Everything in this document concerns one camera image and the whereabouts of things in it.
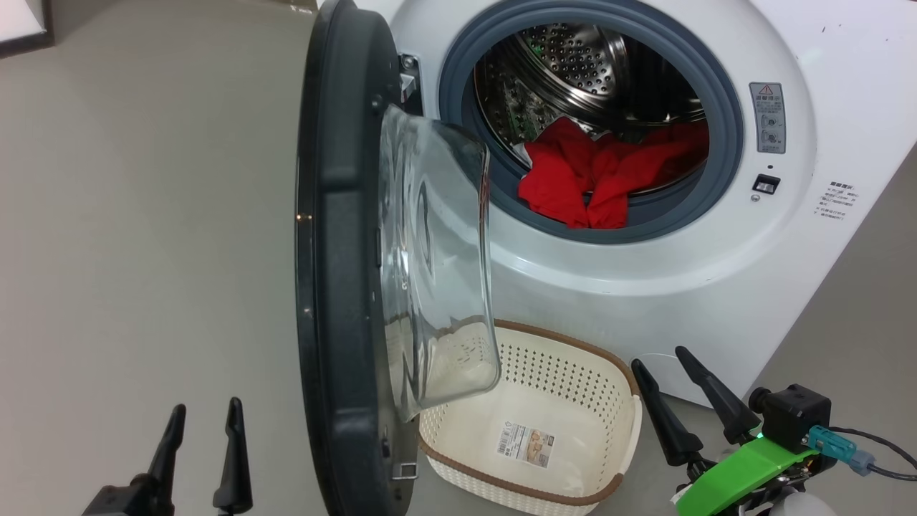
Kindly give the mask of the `dark framed white panel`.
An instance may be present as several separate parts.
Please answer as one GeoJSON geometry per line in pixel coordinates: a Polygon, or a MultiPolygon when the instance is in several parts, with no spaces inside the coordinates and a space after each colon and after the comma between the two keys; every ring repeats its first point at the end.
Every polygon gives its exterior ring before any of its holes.
{"type": "Polygon", "coordinates": [[[0,59],[55,44],[52,0],[0,0],[0,59]]]}

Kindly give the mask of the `stainless steel washing machine drum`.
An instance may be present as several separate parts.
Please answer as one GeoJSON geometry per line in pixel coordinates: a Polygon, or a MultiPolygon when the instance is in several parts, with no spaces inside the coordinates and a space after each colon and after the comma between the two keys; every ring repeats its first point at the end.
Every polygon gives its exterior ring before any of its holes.
{"type": "Polygon", "coordinates": [[[534,140],[559,118],[593,136],[638,143],[649,131],[706,117],[667,59],[609,27],[527,27],[479,59],[473,92],[484,122],[507,145],[534,140]]]}

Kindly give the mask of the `white front-load washing machine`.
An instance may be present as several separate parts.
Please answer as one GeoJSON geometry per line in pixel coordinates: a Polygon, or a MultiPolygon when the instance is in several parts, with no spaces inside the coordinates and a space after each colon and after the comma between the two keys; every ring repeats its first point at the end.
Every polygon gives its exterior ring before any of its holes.
{"type": "MultiPolygon", "coordinates": [[[[450,45],[503,0],[354,1],[416,60],[423,114],[442,120],[450,45]]],[[[614,245],[521,224],[495,205],[491,176],[494,310],[642,360],[662,392],[702,404],[676,347],[746,393],[917,145],[917,0],[640,1],[694,33],[733,82],[736,176],[687,226],[614,245]],[[782,156],[757,151],[750,82],[782,85],[782,156]]]]}

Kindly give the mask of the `cream perforated laundry basket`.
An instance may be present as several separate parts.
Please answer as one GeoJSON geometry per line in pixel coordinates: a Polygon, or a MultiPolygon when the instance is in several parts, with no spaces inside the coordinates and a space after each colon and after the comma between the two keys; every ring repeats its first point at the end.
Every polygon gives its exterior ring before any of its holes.
{"type": "Polygon", "coordinates": [[[419,445],[439,477],[534,516],[587,516],[623,482],[642,403],[616,355],[569,336],[496,322],[501,379],[490,392],[426,409],[419,445]],[[548,468],[496,453],[505,421],[554,434],[548,468]]]}

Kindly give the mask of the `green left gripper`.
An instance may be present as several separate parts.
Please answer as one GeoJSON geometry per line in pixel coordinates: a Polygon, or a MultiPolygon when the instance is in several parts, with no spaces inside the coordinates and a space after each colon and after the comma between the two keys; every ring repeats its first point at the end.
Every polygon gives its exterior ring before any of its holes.
{"type": "MultiPolygon", "coordinates": [[[[174,516],[171,494],[175,460],[185,427],[186,405],[180,403],[171,409],[148,474],[138,474],[127,486],[106,484],[82,516],[174,516]]],[[[218,513],[245,513],[253,507],[253,493],[243,405],[239,398],[230,398],[225,432],[225,462],[220,485],[213,494],[213,506],[218,513]]]]}

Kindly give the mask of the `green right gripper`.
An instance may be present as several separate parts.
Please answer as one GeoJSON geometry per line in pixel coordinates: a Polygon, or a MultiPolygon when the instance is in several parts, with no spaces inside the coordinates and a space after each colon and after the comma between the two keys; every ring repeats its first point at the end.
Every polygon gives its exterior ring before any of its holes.
{"type": "Polygon", "coordinates": [[[754,506],[772,502],[771,516],[836,516],[818,497],[796,489],[802,474],[793,477],[789,470],[807,470],[820,451],[812,438],[803,440],[808,449],[793,454],[753,431],[761,425],[757,415],[685,346],[676,347],[676,357],[688,377],[707,397],[724,426],[724,438],[741,445],[719,463],[704,459],[702,443],[679,421],[652,373],[642,360],[630,363],[646,411],[652,422],[667,464],[687,466],[690,483],[673,497],[678,516],[746,516],[754,506]]]}

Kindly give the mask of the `black round glass washer door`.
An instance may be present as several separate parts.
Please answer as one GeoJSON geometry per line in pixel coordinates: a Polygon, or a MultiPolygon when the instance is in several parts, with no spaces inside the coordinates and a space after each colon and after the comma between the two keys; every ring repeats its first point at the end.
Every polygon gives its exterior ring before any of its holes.
{"type": "Polygon", "coordinates": [[[490,150],[423,115],[381,14],[324,0],[297,149],[295,300],[312,461],[330,516],[406,516],[420,415],[501,378],[490,150]]]}

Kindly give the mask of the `grey warning label sticker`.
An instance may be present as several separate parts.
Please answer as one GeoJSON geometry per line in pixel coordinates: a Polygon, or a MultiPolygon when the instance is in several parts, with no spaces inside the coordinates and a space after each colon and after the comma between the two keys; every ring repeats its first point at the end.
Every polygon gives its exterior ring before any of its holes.
{"type": "Polygon", "coordinates": [[[776,82],[750,82],[754,108],[756,145],[759,153],[786,153],[786,109],[782,85],[776,82]]]}

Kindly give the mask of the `printed product label sticker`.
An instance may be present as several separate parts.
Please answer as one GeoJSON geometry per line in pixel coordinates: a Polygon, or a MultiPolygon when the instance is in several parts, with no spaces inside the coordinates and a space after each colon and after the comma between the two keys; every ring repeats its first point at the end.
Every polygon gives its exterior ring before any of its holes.
{"type": "Polygon", "coordinates": [[[554,434],[505,421],[501,426],[496,453],[531,466],[548,468],[553,447],[554,434]]]}

